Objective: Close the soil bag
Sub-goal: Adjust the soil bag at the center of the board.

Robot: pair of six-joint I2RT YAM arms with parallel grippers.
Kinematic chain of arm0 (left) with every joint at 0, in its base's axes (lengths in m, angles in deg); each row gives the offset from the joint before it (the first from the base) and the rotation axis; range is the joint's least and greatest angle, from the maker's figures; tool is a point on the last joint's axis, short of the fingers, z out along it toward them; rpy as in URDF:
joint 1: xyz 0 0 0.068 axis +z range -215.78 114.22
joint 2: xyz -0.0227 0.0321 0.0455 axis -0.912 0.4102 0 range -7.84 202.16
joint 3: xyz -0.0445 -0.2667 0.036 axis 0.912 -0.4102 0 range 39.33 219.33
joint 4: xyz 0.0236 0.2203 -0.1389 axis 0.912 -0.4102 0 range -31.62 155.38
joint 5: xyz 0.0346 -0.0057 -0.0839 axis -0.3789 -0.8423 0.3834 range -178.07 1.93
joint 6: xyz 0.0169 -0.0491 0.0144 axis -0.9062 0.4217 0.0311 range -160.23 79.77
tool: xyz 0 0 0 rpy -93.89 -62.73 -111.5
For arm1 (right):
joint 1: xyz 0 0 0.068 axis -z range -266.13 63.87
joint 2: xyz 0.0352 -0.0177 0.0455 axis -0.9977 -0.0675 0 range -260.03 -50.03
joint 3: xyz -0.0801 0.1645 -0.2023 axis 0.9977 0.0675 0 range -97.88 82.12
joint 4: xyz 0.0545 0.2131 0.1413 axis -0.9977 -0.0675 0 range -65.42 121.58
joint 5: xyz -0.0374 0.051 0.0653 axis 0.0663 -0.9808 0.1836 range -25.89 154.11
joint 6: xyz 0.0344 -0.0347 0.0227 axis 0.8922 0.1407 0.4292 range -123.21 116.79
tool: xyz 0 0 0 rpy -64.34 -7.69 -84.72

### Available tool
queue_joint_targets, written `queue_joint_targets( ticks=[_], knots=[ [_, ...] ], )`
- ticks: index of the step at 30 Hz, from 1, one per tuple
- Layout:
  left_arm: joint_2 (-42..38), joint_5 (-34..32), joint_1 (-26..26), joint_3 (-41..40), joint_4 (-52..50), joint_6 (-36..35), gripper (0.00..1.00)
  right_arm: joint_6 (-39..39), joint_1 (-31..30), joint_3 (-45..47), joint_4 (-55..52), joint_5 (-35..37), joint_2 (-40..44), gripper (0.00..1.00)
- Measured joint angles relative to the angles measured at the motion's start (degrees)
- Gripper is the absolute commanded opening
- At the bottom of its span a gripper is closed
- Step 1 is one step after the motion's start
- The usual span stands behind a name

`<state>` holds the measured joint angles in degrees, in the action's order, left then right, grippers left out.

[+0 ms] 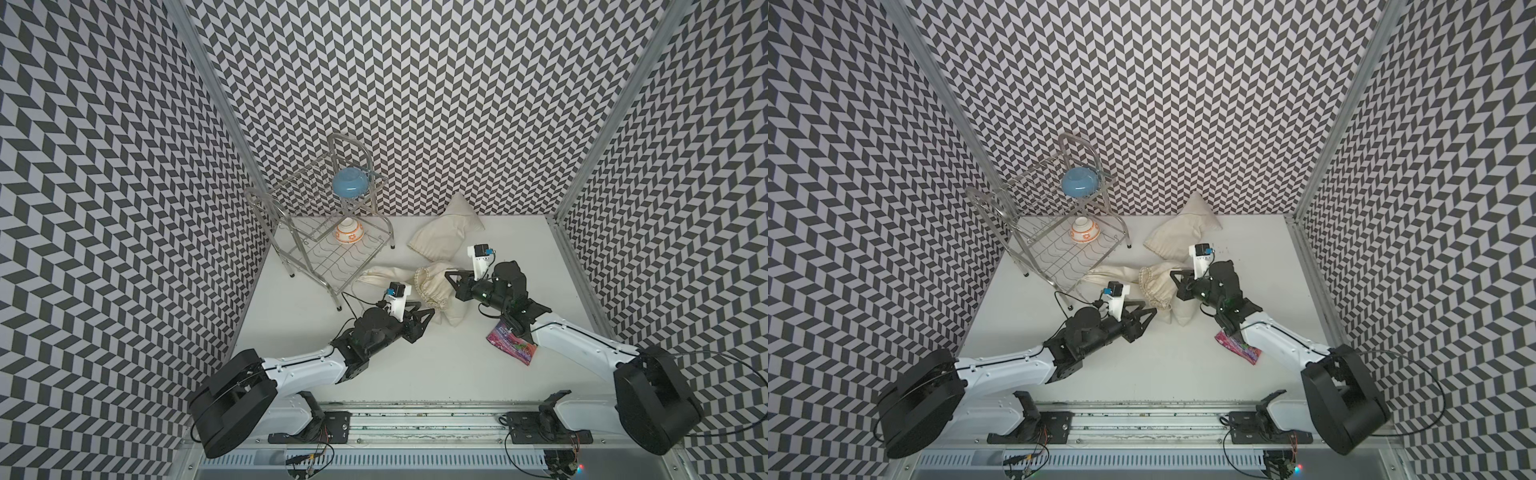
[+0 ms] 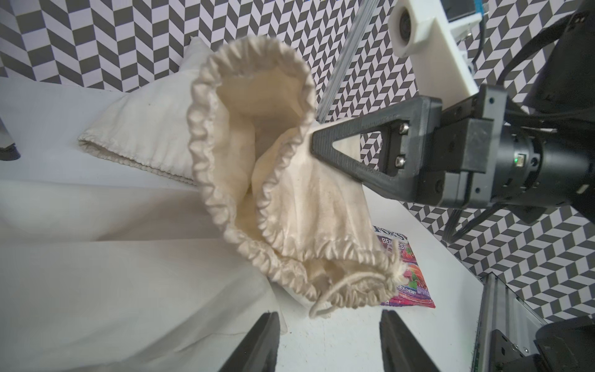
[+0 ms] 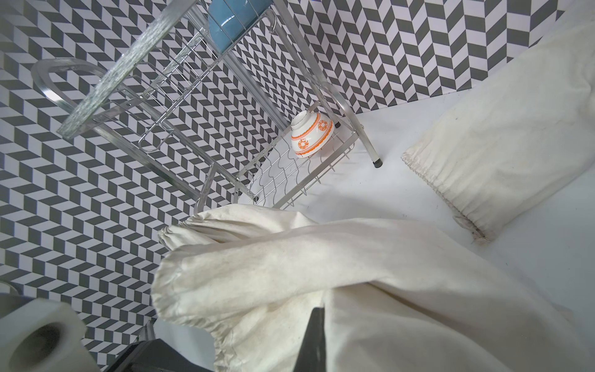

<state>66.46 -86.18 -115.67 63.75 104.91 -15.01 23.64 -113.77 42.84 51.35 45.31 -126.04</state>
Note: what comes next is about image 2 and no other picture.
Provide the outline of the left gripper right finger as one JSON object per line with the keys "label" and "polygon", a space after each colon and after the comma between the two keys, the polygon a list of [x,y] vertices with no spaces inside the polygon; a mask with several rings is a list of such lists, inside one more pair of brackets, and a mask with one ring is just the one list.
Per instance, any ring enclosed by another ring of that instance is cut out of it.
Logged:
{"label": "left gripper right finger", "polygon": [[382,311],[380,338],[385,372],[439,372],[438,367],[395,311]]}

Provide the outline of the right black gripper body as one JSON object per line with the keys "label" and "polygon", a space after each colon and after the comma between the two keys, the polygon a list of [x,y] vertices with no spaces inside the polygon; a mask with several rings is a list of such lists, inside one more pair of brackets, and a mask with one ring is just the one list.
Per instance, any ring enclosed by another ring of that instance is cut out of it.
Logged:
{"label": "right black gripper body", "polygon": [[491,204],[506,90],[481,85],[479,92],[443,111],[426,138],[415,202],[443,208]]}

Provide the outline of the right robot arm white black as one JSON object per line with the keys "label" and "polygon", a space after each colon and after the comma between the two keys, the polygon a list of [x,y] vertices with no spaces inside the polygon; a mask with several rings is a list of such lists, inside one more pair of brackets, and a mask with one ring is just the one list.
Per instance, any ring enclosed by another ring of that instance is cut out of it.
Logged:
{"label": "right robot arm white black", "polygon": [[451,209],[454,243],[495,212],[525,223],[571,206],[594,217],[594,4],[533,37],[493,85],[457,40],[479,1],[398,1],[388,22],[418,96],[316,132],[311,153],[379,195]]}

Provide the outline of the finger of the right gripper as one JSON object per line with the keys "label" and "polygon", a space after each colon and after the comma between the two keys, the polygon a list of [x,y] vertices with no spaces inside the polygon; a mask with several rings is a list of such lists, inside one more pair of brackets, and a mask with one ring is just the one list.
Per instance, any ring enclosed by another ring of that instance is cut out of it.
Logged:
{"label": "finger of the right gripper", "polygon": [[418,96],[315,132],[311,154],[384,198],[414,202],[441,99]]}

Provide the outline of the cream drawstring soil bag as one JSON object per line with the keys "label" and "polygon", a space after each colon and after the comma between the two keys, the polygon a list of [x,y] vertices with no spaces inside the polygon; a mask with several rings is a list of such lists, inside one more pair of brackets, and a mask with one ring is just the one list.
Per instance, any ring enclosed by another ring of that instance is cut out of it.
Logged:
{"label": "cream drawstring soil bag", "polygon": [[312,318],[377,306],[406,283],[361,183],[315,159],[316,91],[286,43],[244,37],[207,58],[187,112],[192,175],[227,243]]}

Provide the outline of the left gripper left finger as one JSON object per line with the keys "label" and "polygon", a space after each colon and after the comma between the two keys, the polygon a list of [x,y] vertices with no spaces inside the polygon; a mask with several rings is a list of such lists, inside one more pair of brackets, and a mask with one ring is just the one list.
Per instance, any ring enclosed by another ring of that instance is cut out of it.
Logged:
{"label": "left gripper left finger", "polygon": [[220,372],[275,372],[280,342],[277,312],[265,312],[255,322]]}

